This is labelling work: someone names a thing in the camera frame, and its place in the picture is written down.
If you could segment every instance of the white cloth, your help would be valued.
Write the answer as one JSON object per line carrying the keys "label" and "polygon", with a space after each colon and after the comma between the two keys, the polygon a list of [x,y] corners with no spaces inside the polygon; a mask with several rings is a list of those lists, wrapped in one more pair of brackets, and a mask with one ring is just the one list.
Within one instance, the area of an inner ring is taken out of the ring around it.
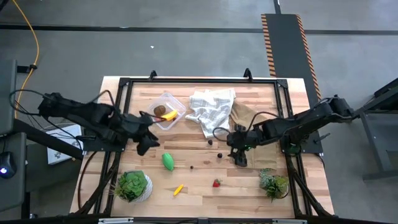
{"label": "white cloth", "polygon": [[195,91],[189,97],[189,107],[194,111],[186,115],[185,118],[200,123],[206,138],[213,136],[213,129],[222,127],[229,129],[228,116],[231,113],[232,104],[235,99],[233,88],[225,90],[205,90],[205,92]]}

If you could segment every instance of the succulent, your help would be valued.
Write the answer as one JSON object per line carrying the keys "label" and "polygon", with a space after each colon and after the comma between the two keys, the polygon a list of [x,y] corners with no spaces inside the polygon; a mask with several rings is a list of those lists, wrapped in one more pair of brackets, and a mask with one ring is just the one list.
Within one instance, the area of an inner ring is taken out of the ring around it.
{"label": "succulent", "polygon": [[271,202],[275,198],[282,198],[289,190],[289,181],[286,177],[278,175],[269,175],[270,168],[260,171],[260,188],[267,192],[267,197],[271,198]]}
{"label": "succulent", "polygon": [[148,184],[143,171],[125,172],[120,176],[114,194],[131,202],[140,197]]}

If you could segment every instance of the yellow toy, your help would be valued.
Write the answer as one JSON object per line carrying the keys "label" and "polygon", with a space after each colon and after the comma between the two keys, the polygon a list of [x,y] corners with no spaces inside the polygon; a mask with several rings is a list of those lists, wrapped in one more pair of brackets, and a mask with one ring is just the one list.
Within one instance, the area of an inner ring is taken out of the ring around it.
{"label": "yellow toy", "polygon": [[168,114],[165,114],[165,115],[161,116],[161,118],[165,118],[167,121],[171,121],[177,115],[178,115],[177,110],[173,110],[173,111],[169,112]]}
{"label": "yellow toy", "polygon": [[183,187],[184,187],[183,184],[180,185],[179,187],[177,187],[177,189],[175,189],[174,196],[176,196],[178,193],[180,193],[180,191],[182,190]]}

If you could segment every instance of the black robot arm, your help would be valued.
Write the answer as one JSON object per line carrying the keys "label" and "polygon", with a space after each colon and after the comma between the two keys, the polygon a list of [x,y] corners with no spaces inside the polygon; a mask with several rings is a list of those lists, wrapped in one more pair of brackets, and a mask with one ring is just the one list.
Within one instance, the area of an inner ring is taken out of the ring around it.
{"label": "black robot arm", "polygon": [[227,145],[231,146],[231,154],[235,164],[248,165],[245,151],[279,141],[286,138],[293,146],[299,146],[308,139],[309,134],[328,123],[344,123],[353,119],[353,110],[345,99],[337,96],[326,98],[312,109],[295,114],[293,118],[275,118],[253,125],[252,130],[236,125],[235,131],[227,135]]}
{"label": "black robot arm", "polygon": [[66,99],[59,93],[46,93],[38,109],[45,119],[61,117],[90,130],[93,135],[82,139],[85,144],[100,141],[110,147],[124,147],[127,139],[132,139],[139,143],[137,153],[140,156],[150,147],[159,146],[158,138],[148,129],[154,122],[151,115],[145,112],[140,112],[141,117],[120,114],[113,105],[79,103]]}

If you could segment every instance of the wooden table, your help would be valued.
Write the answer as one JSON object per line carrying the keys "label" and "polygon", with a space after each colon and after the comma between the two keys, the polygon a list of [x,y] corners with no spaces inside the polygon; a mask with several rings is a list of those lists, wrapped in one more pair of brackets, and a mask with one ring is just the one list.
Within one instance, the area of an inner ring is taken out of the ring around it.
{"label": "wooden table", "polygon": [[[104,77],[101,91],[109,90],[114,97],[120,77]],[[305,85],[301,78],[288,78],[290,99],[294,113],[309,109]],[[138,114],[147,110],[149,105],[162,93],[169,92],[187,107],[194,91],[234,88],[236,101],[248,105],[256,111],[277,113],[274,87],[268,84],[222,84],[222,83],[135,83],[129,112]],[[110,103],[107,96],[100,99]],[[280,200],[271,200],[266,192],[259,188],[258,172],[264,168],[264,161],[249,156],[248,168],[236,167],[226,155],[230,147],[225,142],[214,140],[212,146],[207,143],[201,127],[193,121],[181,119],[168,131],[152,125],[150,130],[159,138],[160,147],[149,149],[145,156],[138,156],[136,145],[129,142],[122,153],[118,174],[128,170],[143,170],[153,182],[154,188],[148,200],[141,203],[127,203],[114,200],[112,216],[127,217],[213,217],[213,218],[293,218],[292,198],[290,194]],[[162,154],[171,153],[175,160],[174,171],[162,165]],[[217,153],[223,153],[222,159]],[[275,159],[266,165],[276,169],[276,174],[287,175],[285,157],[280,153],[279,143],[265,146],[263,151],[275,154]],[[84,203],[92,194],[100,179],[104,153],[97,153],[88,165],[81,187],[81,200]],[[308,188],[330,213],[333,213],[326,175],[321,161],[312,154],[303,154],[302,160]],[[218,189],[211,185],[214,179],[221,179]],[[173,197],[174,190],[184,184],[183,190]],[[300,208],[304,212],[301,190],[298,188]],[[77,191],[73,198],[71,212],[78,209]]]}

